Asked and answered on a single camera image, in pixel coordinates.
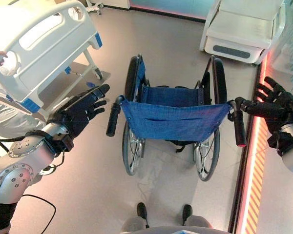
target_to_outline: white wall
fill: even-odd
[[[102,0],[102,3],[108,6],[117,6],[126,9],[130,8],[129,0]]]

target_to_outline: black shoe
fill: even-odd
[[[143,202],[140,202],[137,205],[137,216],[145,219],[146,220],[146,228],[149,228],[149,225],[147,222],[147,208]]]
[[[184,206],[184,210],[182,211],[182,226],[185,225],[185,222],[188,217],[192,215],[192,207],[188,204]]]

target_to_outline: blue wheelchair seat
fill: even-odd
[[[120,103],[138,138],[176,141],[206,140],[230,110],[228,103],[203,105],[203,88],[142,88],[141,102]]]

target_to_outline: black cable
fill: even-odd
[[[45,229],[44,229],[44,230],[42,231],[42,233],[41,233],[41,234],[43,234],[44,231],[49,227],[50,223],[52,222],[52,220],[53,220],[53,218],[54,218],[54,215],[55,215],[55,212],[57,211],[57,208],[56,208],[55,205],[53,205],[51,202],[49,202],[49,201],[47,201],[47,200],[45,200],[45,199],[43,199],[43,198],[41,198],[41,197],[39,197],[39,196],[35,196],[35,195],[31,195],[31,194],[24,194],[23,196],[31,196],[31,197],[34,197],[34,198],[40,199],[40,200],[42,200],[42,201],[48,203],[49,205],[51,205],[51,206],[54,208],[54,213],[53,213],[53,215],[52,215],[50,221],[48,222],[47,226],[45,227]]]
[[[65,151],[63,151],[62,153],[62,162],[59,165],[54,165],[53,167],[50,167],[50,168],[57,168],[61,166],[64,163],[64,159],[65,159]]]
[[[20,141],[23,140],[25,138],[25,136],[19,136],[16,138],[11,138],[11,139],[0,139],[0,146],[6,151],[9,152],[9,149],[2,144],[2,142],[15,142],[15,141]]]

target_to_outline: wheelchair armrest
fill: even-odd
[[[204,77],[207,76],[210,65],[212,67],[212,74],[213,74],[215,104],[226,103],[227,102],[227,88],[226,88],[226,79],[225,79],[223,63],[219,58],[216,58],[215,56],[212,55],[206,66]]]

